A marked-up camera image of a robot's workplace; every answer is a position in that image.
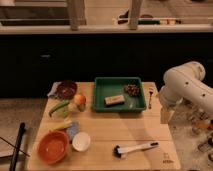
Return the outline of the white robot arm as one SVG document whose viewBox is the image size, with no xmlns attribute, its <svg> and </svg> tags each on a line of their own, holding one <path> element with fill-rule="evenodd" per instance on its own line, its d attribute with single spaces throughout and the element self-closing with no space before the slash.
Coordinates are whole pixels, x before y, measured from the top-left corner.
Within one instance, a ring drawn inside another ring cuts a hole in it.
<svg viewBox="0 0 213 171">
<path fill-rule="evenodd" d="M 162 124 L 169 122 L 183 99 L 213 115 L 213 88 L 202 82 L 205 74 L 204 66 L 196 61 L 170 68 L 164 73 L 164 86 L 158 93 Z"/>
</svg>

